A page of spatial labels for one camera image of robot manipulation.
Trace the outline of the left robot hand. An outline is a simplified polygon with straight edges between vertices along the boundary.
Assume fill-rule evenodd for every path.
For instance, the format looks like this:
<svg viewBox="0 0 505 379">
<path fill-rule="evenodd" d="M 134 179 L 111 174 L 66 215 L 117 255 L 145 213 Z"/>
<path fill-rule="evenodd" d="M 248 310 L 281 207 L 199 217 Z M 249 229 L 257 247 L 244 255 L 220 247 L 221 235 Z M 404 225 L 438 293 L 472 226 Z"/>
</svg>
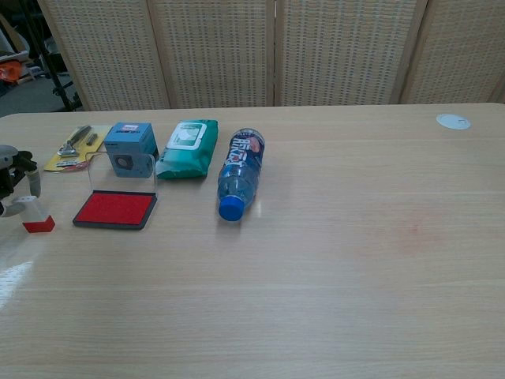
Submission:
<svg viewBox="0 0 505 379">
<path fill-rule="evenodd" d="M 38 163 L 30 151 L 18 150 L 13 146 L 1 145 L 1 200 L 14 194 L 15 187 L 24 178 L 28 179 L 30 194 L 38 198 L 41 194 L 41 179 Z"/>
</svg>

